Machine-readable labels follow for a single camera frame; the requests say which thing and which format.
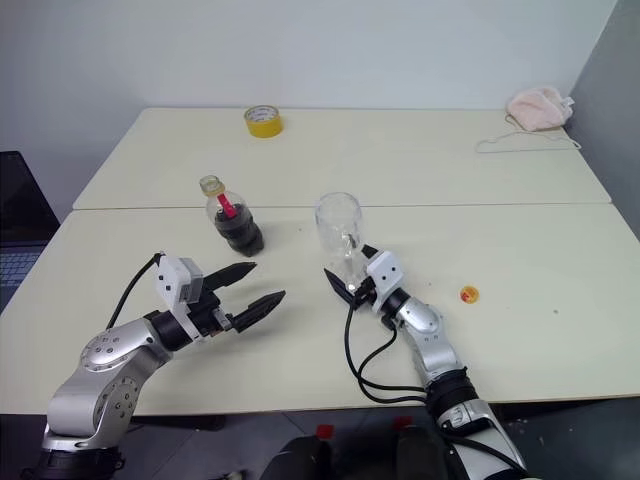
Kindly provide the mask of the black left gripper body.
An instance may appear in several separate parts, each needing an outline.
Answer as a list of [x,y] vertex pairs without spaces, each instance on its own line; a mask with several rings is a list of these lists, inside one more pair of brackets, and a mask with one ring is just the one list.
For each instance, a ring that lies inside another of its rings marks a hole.
[[215,336],[233,328],[231,317],[221,308],[213,290],[203,288],[199,298],[189,304],[189,319],[202,337]]

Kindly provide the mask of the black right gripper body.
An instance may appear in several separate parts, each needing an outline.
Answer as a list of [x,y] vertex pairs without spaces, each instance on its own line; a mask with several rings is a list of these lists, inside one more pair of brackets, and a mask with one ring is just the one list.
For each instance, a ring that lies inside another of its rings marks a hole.
[[374,303],[377,298],[376,285],[371,277],[366,277],[353,292],[351,305],[360,307],[366,303]]

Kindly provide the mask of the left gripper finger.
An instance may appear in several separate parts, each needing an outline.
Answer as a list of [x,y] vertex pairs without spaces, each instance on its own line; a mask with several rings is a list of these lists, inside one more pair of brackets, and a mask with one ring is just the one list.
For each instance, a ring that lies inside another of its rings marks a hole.
[[238,315],[230,316],[229,320],[232,328],[238,333],[242,333],[254,324],[267,317],[283,300],[286,295],[285,290],[264,295],[252,302]]
[[255,262],[238,262],[207,275],[203,279],[203,286],[211,291],[228,287],[246,277],[254,268]]

